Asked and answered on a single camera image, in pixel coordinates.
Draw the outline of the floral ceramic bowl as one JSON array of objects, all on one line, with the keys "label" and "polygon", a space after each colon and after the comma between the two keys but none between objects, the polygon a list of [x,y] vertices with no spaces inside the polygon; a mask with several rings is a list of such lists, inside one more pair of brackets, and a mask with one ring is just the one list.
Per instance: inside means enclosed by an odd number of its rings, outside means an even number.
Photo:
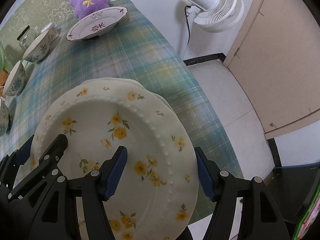
[{"label": "floral ceramic bowl", "polygon": [[44,59],[49,53],[51,38],[49,30],[42,32],[24,52],[22,59],[35,63]]},{"label": "floral ceramic bowl", "polygon": [[9,110],[4,102],[1,99],[1,106],[0,106],[0,137],[2,137],[8,130],[11,124]]},{"label": "floral ceramic bowl", "polygon": [[15,96],[21,92],[25,84],[25,68],[22,61],[19,60],[11,70],[7,81],[3,88],[3,94],[5,96]]}]

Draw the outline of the round yellow flower plate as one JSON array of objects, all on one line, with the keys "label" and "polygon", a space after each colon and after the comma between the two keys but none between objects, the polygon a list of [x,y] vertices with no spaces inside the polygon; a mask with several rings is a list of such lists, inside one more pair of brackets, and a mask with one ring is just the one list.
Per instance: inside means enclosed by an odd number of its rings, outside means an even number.
[{"label": "round yellow flower plate", "polygon": [[68,146],[58,166],[68,179],[100,168],[119,146],[127,148],[115,194],[104,202],[116,239],[176,239],[182,233],[197,201],[196,155],[162,100],[119,80],[87,81],[71,89],[40,121],[31,168],[60,134]]}]

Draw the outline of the scalloped yellow flower plate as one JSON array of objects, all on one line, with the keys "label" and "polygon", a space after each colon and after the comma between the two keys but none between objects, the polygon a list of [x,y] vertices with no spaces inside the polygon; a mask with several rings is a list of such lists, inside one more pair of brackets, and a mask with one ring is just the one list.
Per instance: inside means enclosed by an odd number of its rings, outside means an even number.
[{"label": "scalloped yellow flower plate", "polygon": [[[135,80],[132,80],[132,79],[122,79],[122,78],[115,78],[115,77],[103,77],[103,78],[98,78],[98,79],[86,80],[81,85],[79,85],[78,87],[75,87],[76,90],[78,90],[78,88],[80,87],[79,88],[80,90],[77,92],[77,95],[75,96],[76,102],[79,100],[78,98],[81,99],[81,98],[84,97],[85,94],[82,92],[83,90],[88,92],[87,84],[91,83],[91,82],[103,82],[103,84],[106,84],[107,86],[106,86],[106,88],[103,88],[103,91],[109,91],[110,83],[112,83],[112,82],[113,83],[115,83],[115,82],[120,83],[121,82],[121,83],[124,83],[124,84],[129,84],[129,85],[125,85],[125,87],[129,87],[129,88],[139,87],[140,90],[142,90],[142,89],[146,90],[148,94],[151,94],[151,95],[153,95],[153,97],[158,98],[164,105],[167,106],[168,109],[170,109],[172,111],[171,115],[175,116],[175,118],[178,119],[178,117],[177,117],[176,113],[174,112],[174,110],[172,109],[172,107],[169,105],[169,103],[163,97],[161,97],[160,95],[158,95],[156,93],[153,93],[153,92],[147,90],[139,82],[137,82]],[[110,106],[106,107],[107,112],[108,113],[111,113],[111,112],[117,113],[116,108],[118,108],[120,105],[118,103],[115,103],[115,102],[111,102],[111,103],[109,102],[108,104]],[[156,112],[156,114],[164,116],[165,113],[163,111],[159,110],[159,111]]]}]

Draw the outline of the red pattern white plate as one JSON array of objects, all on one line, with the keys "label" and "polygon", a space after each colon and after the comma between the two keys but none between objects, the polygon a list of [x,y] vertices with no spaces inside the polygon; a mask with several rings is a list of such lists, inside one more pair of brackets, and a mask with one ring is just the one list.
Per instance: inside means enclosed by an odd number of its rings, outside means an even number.
[{"label": "red pattern white plate", "polygon": [[128,13],[126,7],[101,9],[76,22],[66,34],[68,41],[81,41],[111,31]]}]

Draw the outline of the green desk fan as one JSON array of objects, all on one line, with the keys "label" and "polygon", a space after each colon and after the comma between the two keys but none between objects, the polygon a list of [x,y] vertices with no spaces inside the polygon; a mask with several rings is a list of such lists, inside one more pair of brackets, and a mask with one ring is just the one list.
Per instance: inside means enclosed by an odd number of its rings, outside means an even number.
[{"label": "green desk fan", "polygon": [[0,42],[0,70],[3,70],[7,65],[7,59],[3,44]]}]

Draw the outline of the glass jar black lid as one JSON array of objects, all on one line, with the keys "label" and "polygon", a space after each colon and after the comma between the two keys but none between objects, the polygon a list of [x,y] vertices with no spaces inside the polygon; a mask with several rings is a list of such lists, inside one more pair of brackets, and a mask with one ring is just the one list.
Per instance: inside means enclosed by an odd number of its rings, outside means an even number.
[{"label": "glass jar black lid", "polygon": [[26,51],[31,44],[31,36],[29,33],[30,26],[28,25],[18,36],[17,41],[20,43],[20,47]]}]

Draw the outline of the cotton swab container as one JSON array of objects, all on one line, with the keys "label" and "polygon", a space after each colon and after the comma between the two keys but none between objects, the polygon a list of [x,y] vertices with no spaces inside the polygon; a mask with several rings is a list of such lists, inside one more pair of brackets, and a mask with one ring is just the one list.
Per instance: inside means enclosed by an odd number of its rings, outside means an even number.
[{"label": "cotton swab container", "polygon": [[46,30],[48,31],[50,41],[53,42],[56,40],[59,36],[59,32],[56,30],[55,26],[53,23],[49,23],[46,25]]}]

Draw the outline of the plaid green tablecloth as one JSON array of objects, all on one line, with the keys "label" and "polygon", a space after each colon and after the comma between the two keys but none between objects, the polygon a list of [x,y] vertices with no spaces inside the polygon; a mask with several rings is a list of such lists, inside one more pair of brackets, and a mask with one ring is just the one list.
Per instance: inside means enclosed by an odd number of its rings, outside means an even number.
[{"label": "plaid green tablecloth", "polygon": [[35,132],[49,106],[86,80],[102,77],[133,79],[161,95],[171,105],[194,146],[202,148],[218,167],[242,177],[227,134],[210,101],[157,28],[130,0],[113,1],[127,16],[104,36],[69,42],[75,23],[59,25],[60,37],[38,64],[28,64],[27,83],[19,96],[7,98],[11,130],[1,137],[1,155],[11,154]]}]

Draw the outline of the beige door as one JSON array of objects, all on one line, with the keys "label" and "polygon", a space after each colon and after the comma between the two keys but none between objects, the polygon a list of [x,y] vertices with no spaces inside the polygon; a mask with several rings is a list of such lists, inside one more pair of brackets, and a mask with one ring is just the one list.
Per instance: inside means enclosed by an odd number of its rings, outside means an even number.
[{"label": "beige door", "polygon": [[253,0],[225,66],[266,139],[319,120],[319,25],[303,0]]}]

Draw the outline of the white standing fan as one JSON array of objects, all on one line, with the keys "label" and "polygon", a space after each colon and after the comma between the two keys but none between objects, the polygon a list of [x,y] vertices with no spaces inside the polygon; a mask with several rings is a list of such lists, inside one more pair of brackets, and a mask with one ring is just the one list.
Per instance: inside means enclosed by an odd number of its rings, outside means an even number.
[{"label": "white standing fan", "polygon": [[243,0],[186,0],[183,28],[178,54],[185,56],[193,25],[209,33],[223,32],[240,21],[244,13]]}]

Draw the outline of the green cartoon wall mat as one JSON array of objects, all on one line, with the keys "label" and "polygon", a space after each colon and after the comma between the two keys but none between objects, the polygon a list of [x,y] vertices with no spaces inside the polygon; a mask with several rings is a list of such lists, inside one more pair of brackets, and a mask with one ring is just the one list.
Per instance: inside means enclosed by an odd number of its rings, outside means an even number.
[{"label": "green cartoon wall mat", "polygon": [[17,0],[1,23],[1,43],[9,62],[15,64],[24,53],[17,37],[27,27],[37,35],[48,24],[62,24],[74,16],[69,0]]}]

